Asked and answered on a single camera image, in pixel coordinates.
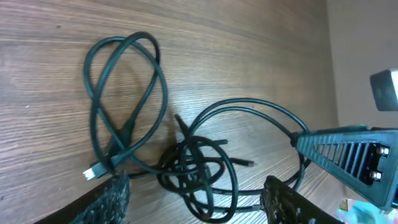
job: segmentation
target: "metal screw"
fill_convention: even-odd
[[[382,155],[382,156],[386,156],[388,155],[388,153],[390,152],[390,149],[387,147],[380,147],[377,149],[377,153]]]
[[[370,176],[374,180],[380,180],[381,179],[381,173],[380,172],[372,171]]]

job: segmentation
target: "cable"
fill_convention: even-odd
[[[149,40],[155,48],[155,57],[140,43],[137,42],[139,39]],[[90,67],[94,56],[97,54],[99,49],[112,44],[119,43],[118,47],[111,54],[108,61],[106,62],[101,76],[93,88],[93,84],[90,78]],[[112,123],[109,115],[105,111],[104,107],[101,105],[100,99],[104,90],[105,83],[114,68],[115,64],[119,60],[123,52],[130,46],[133,46],[140,50],[144,56],[149,60],[149,62],[154,67],[154,73],[150,83],[138,102],[135,110],[132,112],[130,118],[124,123],[121,129],[116,129]],[[170,146],[162,154],[159,162],[155,166],[149,166],[140,159],[138,159],[134,152],[138,150],[142,145],[144,145],[150,137],[155,133],[156,129],[159,127],[167,107],[168,101],[168,90],[167,84],[163,71],[160,67],[160,49],[156,39],[146,32],[136,32],[129,37],[109,37],[99,41],[95,44],[90,51],[87,53],[83,76],[85,87],[88,96],[91,98],[91,110],[90,110],[90,136],[93,145],[93,150],[99,163],[94,164],[91,168],[84,172],[86,178],[92,179],[94,177],[100,178],[101,176],[110,173],[111,175],[118,175],[118,171],[115,169],[118,164],[123,160],[130,158],[136,164],[139,165],[144,171],[135,174],[129,174],[130,179],[140,179],[150,175],[156,175],[159,184],[166,190],[179,194],[181,198],[184,199],[185,204],[191,213],[196,216],[199,220],[208,223],[224,223],[230,220],[235,213],[252,212],[261,209],[260,205],[252,205],[248,207],[238,207],[238,197],[248,196],[248,195],[260,195],[262,189],[257,190],[239,190],[238,180],[236,178],[236,172],[234,170],[233,164],[251,167],[254,165],[253,161],[247,161],[238,158],[229,158],[227,153],[221,148],[221,145],[227,144],[227,140],[217,140],[212,141],[208,138],[195,136],[195,131],[208,119],[224,112],[228,111],[242,111],[251,113],[260,118],[263,118],[277,128],[279,128],[283,133],[285,133],[291,141],[294,140],[294,135],[283,125],[277,122],[274,118],[261,113],[260,111],[246,108],[243,106],[225,106],[218,108],[223,105],[230,105],[233,103],[255,103],[259,105],[264,105],[271,107],[275,110],[286,114],[288,117],[292,118],[304,131],[309,131],[307,126],[298,118],[296,115],[288,111],[287,109],[269,101],[254,99],[254,98],[234,98],[228,100],[222,100],[213,103],[206,109],[204,109],[193,121],[191,126],[187,126],[179,115],[175,115],[175,118],[182,130],[184,135],[184,140],[177,143],[176,145]],[[135,122],[138,114],[144,103],[148,99],[150,93],[152,92],[154,85],[159,79],[162,86],[162,105],[160,107],[159,115],[155,120],[153,126],[147,132],[147,134],[140,139],[138,142],[132,143],[132,132],[135,127]],[[104,121],[106,128],[111,133],[111,140],[106,146],[105,154],[103,149],[100,147],[98,142],[97,124],[96,117],[99,115]],[[206,157],[200,150],[203,146],[212,147],[219,155],[219,157]],[[300,183],[303,180],[305,168],[310,164],[310,160],[304,160],[303,155],[299,154],[300,167],[297,173],[295,173],[291,178],[286,180],[285,184],[292,184],[294,190],[297,190]],[[216,164],[219,168],[215,174],[210,172],[208,164]],[[231,179],[231,190],[217,189],[212,187],[214,184],[227,170]],[[207,197],[207,203],[199,202],[195,197],[195,192],[204,191]],[[214,205],[213,194],[227,195],[231,197],[231,204],[229,207],[217,207]],[[221,218],[212,218],[214,213],[224,213]]]

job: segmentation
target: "black object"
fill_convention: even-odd
[[[398,129],[349,126],[297,133],[297,151],[382,210],[398,186]]]
[[[260,201],[267,213],[268,224],[342,223],[274,176],[267,177]]]
[[[153,56],[141,44],[136,42],[139,39],[147,39],[153,44],[155,48],[155,56]],[[118,42],[119,45],[104,66],[104,69],[96,86],[93,87],[93,84],[90,80],[90,65],[93,57],[96,55],[100,48],[113,42]],[[130,46],[137,48],[145,55],[149,62],[154,66],[155,72],[152,76],[147,90],[144,93],[144,96],[138,102],[136,109],[132,112],[131,117],[126,121],[121,129],[116,129],[112,124],[111,119],[107,115],[105,109],[103,108],[103,106],[101,106],[100,98],[104,90],[106,80],[108,79],[113,67],[119,60],[121,54]],[[134,152],[138,150],[143,144],[145,144],[145,142],[147,142],[148,139],[154,134],[155,130],[159,127],[160,122],[163,120],[167,106],[167,85],[165,82],[163,71],[160,68],[160,49],[155,38],[146,32],[137,32],[126,38],[110,37],[103,39],[95,44],[88,52],[83,72],[86,90],[88,95],[92,99],[90,111],[90,135],[93,143],[94,152],[99,160],[99,163],[94,164],[89,170],[84,173],[86,175],[86,178],[91,179],[94,177],[101,177],[106,173],[110,173],[111,175],[117,175],[118,171],[115,170],[115,168],[118,166],[118,164],[123,160],[130,158],[143,169],[142,172],[129,174],[129,177],[131,179],[142,178],[148,175],[157,175],[159,184],[163,186],[163,188],[179,194],[184,199],[188,209],[192,212],[192,214],[204,222],[223,223],[230,220],[236,212],[251,212],[259,210],[259,205],[238,207],[237,203],[239,196],[260,195],[261,189],[238,190],[238,181],[236,179],[236,173],[232,164],[235,163],[241,166],[252,166],[254,164],[253,161],[229,158],[224,150],[220,147],[220,141],[212,141],[208,138],[194,136],[195,131],[200,127],[200,125],[202,125],[206,120],[222,112],[243,111],[268,120],[269,122],[277,126],[291,140],[293,140],[292,138],[294,137],[294,135],[287,128],[285,128],[275,119],[264,113],[261,113],[260,111],[256,111],[254,109],[242,106],[225,106],[222,108],[218,108],[219,106],[229,105],[231,103],[250,103],[269,106],[292,118],[304,131],[309,131],[306,125],[298,117],[296,117],[285,108],[269,101],[254,98],[235,98],[223,100],[214,103],[207,107],[205,110],[203,110],[194,120],[191,126],[187,126],[182,121],[182,119],[178,115],[176,115],[177,122],[180,125],[185,139],[176,145],[170,146],[163,153],[159,163],[154,166],[150,166],[139,160],[134,155]],[[163,94],[159,116],[155,120],[154,125],[151,127],[148,133],[138,142],[133,143],[131,141],[131,136],[136,118],[144,103],[146,102],[146,99],[148,99],[157,79],[160,80]],[[98,134],[96,129],[97,115],[101,117],[107,129],[111,133],[111,140],[105,149],[105,155],[103,153],[103,149],[100,148],[100,144],[98,142]],[[219,154],[219,156],[205,156],[200,150],[201,146],[212,147]],[[303,155],[299,154],[299,159],[299,171],[285,181],[286,184],[291,184],[296,181],[293,189],[297,189],[299,187],[303,179],[304,170],[306,166],[308,166],[310,163],[310,160],[304,161]],[[216,163],[219,165],[220,168],[214,174],[211,174],[208,167],[209,163]],[[211,187],[211,185],[222,176],[225,169],[228,170],[229,176],[231,177],[231,190],[216,189]],[[174,176],[178,179],[177,185],[173,184],[170,176]],[[199,202],[195,198],[194,193],[199,190],[204,190],[206,192],[207,203]],[[229,207],[217,207],[213,200],[213,194],[230,196],[231,205]],[[224,216],[221,218],[212,218],[215,212],[224,213]]]
[[[398,110],[398,70],[385,70],[371,76],[374,101],[379,111]]]
[[[114,176],[35,224],[123,224],[129,187],[126,174]]]

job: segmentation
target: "ridged surface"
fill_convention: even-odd
[[[312,129],[337,125],[325,1],[0,1],[0,223],[32,223],[62,208],[102,180],[82,172],[95,161],[88,134],[91,101],[82,65],[98,40],[137,31],[160,43],[170,91],[167,116],[137,151],[148,163],[181,134],[172,118],[187,122],[206,106],[232,97],[255,97],[286,107]],[[92,66],[98,78],[112,47]],[[149,82],[151,67],[128,50],[109,78],[103,104],[120,127]],[[160,108],[159,86],[139,117],[134,139],[150,128]],[[294,123],[253,105],[292,130]],[[101,141],[109,134],[99,122]],[[197,132],[229,139],[231,157],[253,159],[237,167],[241,189],[284,180],[298,168],[288,139],[248,114],[228,113]],[[134,164],[126,166],[134,170]],[[229,187],[229,182],[217,186]],[[183,201],[154,178],[131,182],[128,222],[196,223]],[[343,196],[341,184],[311,165],[301,193],[327,212]],[[216,198],[225,205],[228,199]],[[240,205],[257,202],[242,198]],[[264,223],[264,213],[236,215],[231,223]]]

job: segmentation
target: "coiled cable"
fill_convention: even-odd
[[[152,43],[155,48],[155,56],[153,56],[145,47],[137,42],[137,40],[139,39],[147,39]],[[94,88],[90,78],[90,66],[93,58],[97,54],[99,49],[116,42],[119,43],[119,45],[106,62],[101,72],[100,78]],[[124,123],[121,129],[116,129],[114,127],[114,124],[111,122],[109,115],[101,104],[100,99],[104,90],[105,83],[111,71],[113,70],[123,52],[130,46],[137,48],[145,55],[145,57],[147,57],[149,62],[154,67],[154,73],[146,91],[144,92],[144,95],[139,100],[130,118]],[[146,177],[148,175],[156,175],[159,184],[163,186],[164,189],[179,194],[184,199],[185,204],[187,205],[191,213],[203,222],[224,223],[230,220],[235,213],[252,212],[261,209],[260,205],[238,207],[239,196],[260,195],[261,189],[239,190],[238,180],[233,164],[251,166],[253,162],[244,159],[229,158],[227,153],[225,153],[225,151],[220,146],[222,144],[226,144],[227,140],[212,141],[205,137],[195,136],[195,131],[205,121],[223,112],[247,112],[268,120],[276,127],[278,127],[283,133],[285,133],[291,140],[294,139],[294,135],[286,127],[281,125],[274,118],[271,118],[270,116],[261,113],[260,111],[242,106],[225,106],[222,108],[218,107],[233,103],[254,103],[269,106],[292,118],[304,131],[309,131],[307,126],[298,117],[296,117],[296,115],[275,103],[254,98],[233,98],[228,100],[222,100],[213,103],[212,105],[204,109],[195,118],[190,126],[187,126],[183,122],[182,118],[176,115],[175,118],[182,130],[184,140],[166,149],[165,152],[162,154],[158,164],[156,164],[155,166],[150,166],[142,160],[138,159],[134,155],[134,152],[138,150],[143,144],[145,144],[155,133],[156,129],[159,127],[164,117],[167,107],[168,90],[163,71],[160,67],[160,49],[156,39],[147,32],[136,32],[129,37],[105,38],[95,44],[87,53],[83,68],[83,75],[87,93],[92,100],[90,110],[91,142],[95,155],[99,160],[99,164],[104,169],[104,173],[109,172],[111,175],[118,175],[118,172],[115,169],[116,166],[123,160],[130,158],[144,170],[143,172],[129,174],[130,179],[138,179]],[[151,91],[153,90],[157,79],[160,80],[160,84],[162,87],[162,105],[160,107],[159,115],[155,120],[153,126],[145,134],[145,136],[138,142],[132,143],[131,136],[135,127],[136,119],[140,110],[144,106],[144,103],[148,99]],[[96,117],[98,115],[104,121],[106,128],[111,134],[111,140],[109,141],[105,149],[106,154],[104,154],[103,149],[98,142],[98,132],[96,124]],[[219,154],[219,157],[206,157],[200,150],[200,148],[203,146],[212,147]],[[303,155],[299,154],[298,157],[300,160],[300,167],[298,172],[285,181],[285,184],[292,184],[295,181],[295,184],[293,186],[294,190],[298,189],[303,179],[305,168],[310,164],[310,160],[307,159],[305,161]],[[210,168],[208,167],[209,163],[214,163],[218,165],[219,169],[215,174],[211,174]],[[231,179],[231,190],[217,189],[212,187],[211,185],[214,184],[223,175],[225,169],[229,172],[229,176]],[[171,177],[175,178],[178,184],[174,184]],[[205,191],[207,203],[200,202],[196,199],[195,192],[199,190]],[[213,194],[230,196],[230,206],[217,207],[214,204]],[[221,218],[212,218],[215,212],[224,213],[224,216]]]

